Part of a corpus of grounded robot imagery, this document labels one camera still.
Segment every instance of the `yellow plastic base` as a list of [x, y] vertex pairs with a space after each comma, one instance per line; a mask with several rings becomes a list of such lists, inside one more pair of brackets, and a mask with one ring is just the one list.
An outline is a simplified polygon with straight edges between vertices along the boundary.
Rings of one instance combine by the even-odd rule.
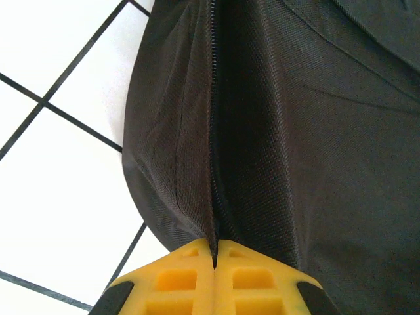
[[219, 242], [216, 270], [205, 240], [118, 278], [134, 283], [119, 315], [310, 315], [297, 288], [310, 276], [233, 241]]

